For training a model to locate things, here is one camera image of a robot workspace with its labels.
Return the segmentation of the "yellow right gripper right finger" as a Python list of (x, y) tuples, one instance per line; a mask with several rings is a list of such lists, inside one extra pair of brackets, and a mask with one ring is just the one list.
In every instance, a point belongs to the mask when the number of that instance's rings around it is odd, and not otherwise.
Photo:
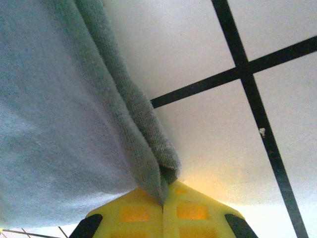
[(176, 181), (163, 206), (163, 238), (258, 238), (243, 215)]

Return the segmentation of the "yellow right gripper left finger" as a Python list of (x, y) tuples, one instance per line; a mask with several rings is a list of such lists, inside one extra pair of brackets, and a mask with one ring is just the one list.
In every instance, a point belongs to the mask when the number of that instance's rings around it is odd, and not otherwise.
[(69, 238), (163, 238), (162, 207), (137, 188), (87, 214)]

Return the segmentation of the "gray t-shirt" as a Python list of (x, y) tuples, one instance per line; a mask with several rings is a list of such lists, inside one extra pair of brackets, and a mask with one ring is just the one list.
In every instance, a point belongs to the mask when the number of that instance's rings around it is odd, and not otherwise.
[(79, 222), (180, 162), (101, 0), (0, 0), (0, 228)]

